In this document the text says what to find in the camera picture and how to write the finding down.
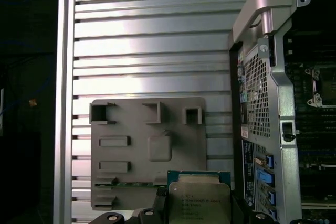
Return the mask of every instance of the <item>rectangular slot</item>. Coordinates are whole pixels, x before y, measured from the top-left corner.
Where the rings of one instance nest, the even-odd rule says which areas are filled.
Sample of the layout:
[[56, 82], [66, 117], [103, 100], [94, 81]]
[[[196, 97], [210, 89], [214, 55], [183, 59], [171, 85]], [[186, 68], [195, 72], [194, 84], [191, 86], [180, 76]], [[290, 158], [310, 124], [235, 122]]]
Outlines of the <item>rectangular slot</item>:
[[160, 124], [161, 117], [162, 117], [161, 102], [148, 102], [148, 103], [143, 103], [142, 105], [150, 109], [149, 119], [145, 120], [146, 124]]
[[109, 173], [127, 173], [130, 167], [130, 162], [99, 162], [99, 170]]
[[99, 140], [99, 146], [104, 147], [118, 147], [118, 146], [128, 146], [129, 137], [128, 136], [102, 136]]
[[183, 108], [183, 124], [202, 124], [202, 108]]
[[109, 121], [107, 116], [107, 107], [115, 106], [114, 103], [90, 104], [90, 123], [91, 124], [115, 124], [115, 121]]

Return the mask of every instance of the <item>perforated metal grille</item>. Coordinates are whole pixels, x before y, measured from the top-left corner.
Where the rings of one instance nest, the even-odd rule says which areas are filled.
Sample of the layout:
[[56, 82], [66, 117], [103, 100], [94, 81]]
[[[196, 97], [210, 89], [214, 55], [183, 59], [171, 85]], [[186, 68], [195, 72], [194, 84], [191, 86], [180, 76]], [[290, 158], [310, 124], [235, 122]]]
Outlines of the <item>perforated metal grille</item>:
[[263, 153], [263, 154], [267, 152], [266, 148], [259, 145], [259, 144], [256, 144], [256, 151], [259, 152], [259, 153]]
[[267, 195], [267, 192], [268, 192], [268, 188], [266, 185], [264, 185], [262, 182], [258, 181], [257, 180], [257, 187], [260, 191], [262, 191], [264, 194]]
[[245, 65], [247, 112], [250, 133], [270, 137], [267, 69], [258, 54]]

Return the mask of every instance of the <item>metal frame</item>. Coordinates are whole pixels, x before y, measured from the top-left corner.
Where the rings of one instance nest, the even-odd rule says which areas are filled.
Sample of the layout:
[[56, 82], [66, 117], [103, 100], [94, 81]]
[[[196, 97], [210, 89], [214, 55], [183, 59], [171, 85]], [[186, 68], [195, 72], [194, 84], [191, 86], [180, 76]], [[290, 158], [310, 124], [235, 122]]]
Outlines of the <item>metal frame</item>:
[[[248, 133], [245, 138], [265, 147], [274, 155], [277, 164], [274, 173], [280, 223], [289, 223], [293, 219], [301, 218], [294, 90], [285, 74], [283, 37], [291, 28], [290, 16], [297, 8], [309, 3], [310, 0], [247, 0], [236, 19], [228, 42], [230, 48], [243, 43], [239, 52], [244, 54], [244, 62], [258, 54], [266, 64], [270, 137]], [[270, 64], [269, 38], [272, 38], [274, 43], [274, 66]], [[284, 123], [291, 124], [293, 139], [284, 138]], [[255, 192], [258, 202], [259, 191]]]
[[74, 12], [75, 0], [59, 0], [53, 220], [55, 224], [71, 223]]

